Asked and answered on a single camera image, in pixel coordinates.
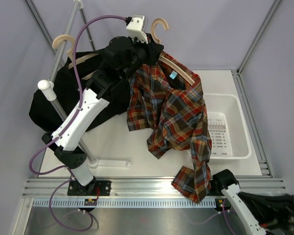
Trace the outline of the plaid shirt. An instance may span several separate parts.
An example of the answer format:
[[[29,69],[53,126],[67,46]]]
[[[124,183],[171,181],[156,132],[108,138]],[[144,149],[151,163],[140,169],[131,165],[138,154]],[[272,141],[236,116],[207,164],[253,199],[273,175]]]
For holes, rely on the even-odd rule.
[[[156,158],[171,149],[190,150],[193,167],[182,167],[171,184],[200,203],[211,189],[212,152],[201,79],[168,53],[161,55],[168,63],[142,65],[129,79],[127,126],[130,131],[152,129],[147,147]]]

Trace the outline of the beige hanger of black shirt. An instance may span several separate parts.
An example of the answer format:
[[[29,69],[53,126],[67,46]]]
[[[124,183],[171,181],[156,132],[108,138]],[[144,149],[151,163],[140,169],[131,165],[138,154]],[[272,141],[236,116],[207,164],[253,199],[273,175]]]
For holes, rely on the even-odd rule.
[[[53,40],[52,48],[58,49],[60,43],[63,41],[68,41],[71,43],[71,48],[67,51],[67,56],[71,60],[71,63],[68,65],[68,69],[72,69],[74,67],[72,61],[73,61],[73,49],[74,49],[75,39],[71,35],[67,35],[67,34],[59,35],[58,37],[56,37]],[[98,55],[97,53],[90,53],[90,54],[84,55],[84,56],[76,59],[76,64],[79,65],[81,63],[84,63],[85,61],[87,61],[90,58],[95,57],[97,55]]]

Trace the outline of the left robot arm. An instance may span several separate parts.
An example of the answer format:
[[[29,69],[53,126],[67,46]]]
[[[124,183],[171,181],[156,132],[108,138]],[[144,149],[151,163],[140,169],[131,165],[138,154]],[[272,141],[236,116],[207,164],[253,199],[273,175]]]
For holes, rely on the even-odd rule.
[[[153,39],[142,43],[125,36],[113,38],[107,47],[95,51],[102,62],[87,81],[76,106],[57,130],[43,135],[43,142],[70,171],[84,195],[92,194],[97,184],[86,163],[87,154],[79,147],[83,134],[111,101],[121,97],[119,89],[143,64],[156,64],[163,49]]]

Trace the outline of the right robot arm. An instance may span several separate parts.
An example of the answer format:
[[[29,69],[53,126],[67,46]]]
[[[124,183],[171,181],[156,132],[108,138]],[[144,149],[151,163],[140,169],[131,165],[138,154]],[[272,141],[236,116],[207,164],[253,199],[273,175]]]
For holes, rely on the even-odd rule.
[[[248,235],[271,235],[280,229],[294,235],[294,195],[265,196],[241,191],[239,181],[225,169],[211,181],[212,189],[223,194],[234,208]]]

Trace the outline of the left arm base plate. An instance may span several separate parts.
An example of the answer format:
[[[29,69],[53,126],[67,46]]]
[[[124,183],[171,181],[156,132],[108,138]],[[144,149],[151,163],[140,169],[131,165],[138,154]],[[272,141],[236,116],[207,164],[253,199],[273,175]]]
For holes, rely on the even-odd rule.
[[[86,186],[82,186],[78,181],[69,182],[68,196],[109,196],[111,191],[111,181],[96,180]]]

